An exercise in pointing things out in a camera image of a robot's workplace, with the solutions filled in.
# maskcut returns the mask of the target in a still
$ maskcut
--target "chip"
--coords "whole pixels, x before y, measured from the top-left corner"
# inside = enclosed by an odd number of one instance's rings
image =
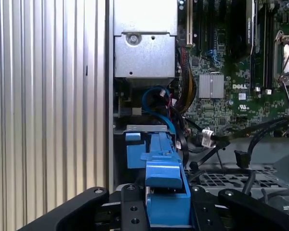
[[[220,118],[220,125],[226,125],[226,119]]]

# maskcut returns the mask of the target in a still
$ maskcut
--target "blue drive bracket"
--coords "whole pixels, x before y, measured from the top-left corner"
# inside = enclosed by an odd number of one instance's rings
[[[140,133],[126,133],[128,168],[146,168],[145,185],[164,188],[147,195],[147,213],[151,226],[186,226],[190,224],[190,198],[182,161],[171,136],[165,132],[149,133],[150,150]]]
[[[146,153],[146,142],[127,145],[128,168],[146,168],[145,185],[160,188],[182,188],[180,157],[171,136],[165,132],[150,133],[150,152]],[[126,133],[126,141],[140,141],[141,134]]]

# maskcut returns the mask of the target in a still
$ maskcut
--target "cable connector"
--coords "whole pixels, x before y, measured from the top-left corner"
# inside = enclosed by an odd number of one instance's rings
[[[214,148],[213,146],[213,140],[211,140],[211,136],[214,135],[214,131],[211,131],[209,129],[203,129],[202,132],[202,142],[201,145],[206,148]]]
[[[244,151],[235,150],[236,165],[239,168],[249,168],[250,166],[250,154]]]

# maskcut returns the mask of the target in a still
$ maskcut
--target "screw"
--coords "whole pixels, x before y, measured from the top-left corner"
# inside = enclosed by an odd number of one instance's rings
[[[135,42],[137,42],[138,38],[137,38],[136,35],[132,35],[132,36],[130,37],[130,40],[131,40],[131,42],[135,43]]]
[[[104,192],[104,190],[103,190],[103,189],[97,189],[97,190],[95,190],[94,192],[95,192],[95,193],[102,193],[102,192]]]
[[[197,191],[199,191],[200,188],[199,188],[198,186],[193,186],[192,189],[193,189],[195,192],[197,192]]]
[[[228,195],[228,196],[233,196],[233,192],[231,192],[229,190],[225,191],[225,194]]]
[[[130,185],[129,187],[127,187],[128,190],[134,190],[135,187],[133,185]]]

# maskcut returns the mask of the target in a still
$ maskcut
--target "capacitor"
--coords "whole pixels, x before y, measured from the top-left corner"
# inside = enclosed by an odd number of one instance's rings
[[[283,9],[284,9],[285,11],[289,10],[289,2],[288,2],[286,5],[284,5]]]
[[[228,106],[232,106],[234,104],[233,100],[228,100],[227,101]]]

